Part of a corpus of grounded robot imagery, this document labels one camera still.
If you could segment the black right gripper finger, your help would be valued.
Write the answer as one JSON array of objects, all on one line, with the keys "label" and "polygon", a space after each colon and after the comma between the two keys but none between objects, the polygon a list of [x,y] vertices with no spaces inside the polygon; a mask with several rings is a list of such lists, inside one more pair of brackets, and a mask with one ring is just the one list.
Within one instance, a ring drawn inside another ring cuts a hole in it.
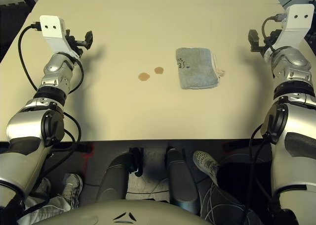
[{"label": "black right gripper finger", "polygon": [[260,51],[258,32],[254,29],[250,29],[248,32],[248,41],[250,43],[251,51]]}]

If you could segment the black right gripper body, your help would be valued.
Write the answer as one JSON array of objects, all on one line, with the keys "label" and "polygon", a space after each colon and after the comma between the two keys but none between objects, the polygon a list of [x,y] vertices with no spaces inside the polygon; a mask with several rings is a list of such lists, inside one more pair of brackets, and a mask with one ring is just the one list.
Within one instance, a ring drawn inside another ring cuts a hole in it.
[{"label": "black right gripper body", "polygon": [[270,49],[270,46],[273,46],[280,35],[280,30],[271,31],[270,35],[263,34],[264,37],[264,46],[259,48],[259,52],[266,52]]}]

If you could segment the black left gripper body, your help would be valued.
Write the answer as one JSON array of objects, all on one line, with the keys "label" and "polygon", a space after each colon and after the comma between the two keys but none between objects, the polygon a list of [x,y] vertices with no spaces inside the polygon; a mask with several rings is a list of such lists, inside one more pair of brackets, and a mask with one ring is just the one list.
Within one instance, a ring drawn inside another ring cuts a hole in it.
[{"label": "black left gripper body", "polygon": [[83,54],[83,50],[80,47],[86,47],[86,41],[77,41],[74,36],[70,35],[70,30],[66,30],[65,36],[70,48],[81,57]]}]

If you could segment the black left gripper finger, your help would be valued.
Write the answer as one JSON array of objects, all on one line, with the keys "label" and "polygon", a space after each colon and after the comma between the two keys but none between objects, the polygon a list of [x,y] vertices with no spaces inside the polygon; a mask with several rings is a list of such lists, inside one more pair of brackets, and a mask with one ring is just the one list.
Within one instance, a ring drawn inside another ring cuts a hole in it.
[{"label": "black left gripper finger", "polygon": [[91,48],[93,43],[93,33],[92,31],[88,31],[85,35],[85,48]]}]

